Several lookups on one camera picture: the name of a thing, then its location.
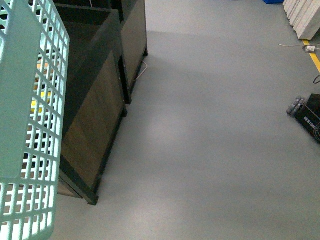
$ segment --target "wooden cabinet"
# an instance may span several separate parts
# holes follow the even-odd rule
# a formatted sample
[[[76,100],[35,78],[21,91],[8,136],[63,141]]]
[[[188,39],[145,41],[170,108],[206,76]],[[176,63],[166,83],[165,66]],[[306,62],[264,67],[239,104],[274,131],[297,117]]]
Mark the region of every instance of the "wooden cabinet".
[[[119,14],[56,6],[70,35],[58,192],[95,205],[108,155],[127,114],[119,69]]]
[[[89,0],[53,0],[57,4],[90,7]],[[124,99],[130,104],[131,93],[139,74],[142,60],[148,55],[145,0],[91,0],[94,8],[114,9],[119,12],[120,37],[123,56],[118,61]]]

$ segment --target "light green basket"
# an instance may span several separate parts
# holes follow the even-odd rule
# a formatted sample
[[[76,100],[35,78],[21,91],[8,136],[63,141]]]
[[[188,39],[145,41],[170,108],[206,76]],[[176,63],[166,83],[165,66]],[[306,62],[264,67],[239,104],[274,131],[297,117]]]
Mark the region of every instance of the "light green basket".
[[[48,239],[70,39],[52,0],[0,6],[0,240]]]

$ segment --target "stacked white boards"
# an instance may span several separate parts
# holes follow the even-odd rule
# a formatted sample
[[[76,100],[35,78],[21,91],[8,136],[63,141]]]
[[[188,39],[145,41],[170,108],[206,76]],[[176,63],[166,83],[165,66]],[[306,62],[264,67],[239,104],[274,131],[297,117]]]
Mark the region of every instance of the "stacked white boards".
[[[311,40],[320,29],[320,0],[285,0],[283,5],[298,39]]]

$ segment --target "epoxy floor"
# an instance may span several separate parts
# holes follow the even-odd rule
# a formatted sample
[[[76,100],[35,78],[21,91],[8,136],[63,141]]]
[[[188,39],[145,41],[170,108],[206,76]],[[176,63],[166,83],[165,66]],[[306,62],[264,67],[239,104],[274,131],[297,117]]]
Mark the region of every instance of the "epoxy floor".
[[[97,206],[58,196],[52,240],[319,240],[320,145],[286,115],[320,93],[281,4],[146,0],[136,83]]]

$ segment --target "black box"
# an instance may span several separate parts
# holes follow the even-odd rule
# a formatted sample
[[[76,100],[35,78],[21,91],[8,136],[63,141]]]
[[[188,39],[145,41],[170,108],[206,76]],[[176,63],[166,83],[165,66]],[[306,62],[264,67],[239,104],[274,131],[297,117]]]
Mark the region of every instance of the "black box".
[[[320,142],[320,95],[311,94],[308,101],[295,115],[296,120]]]

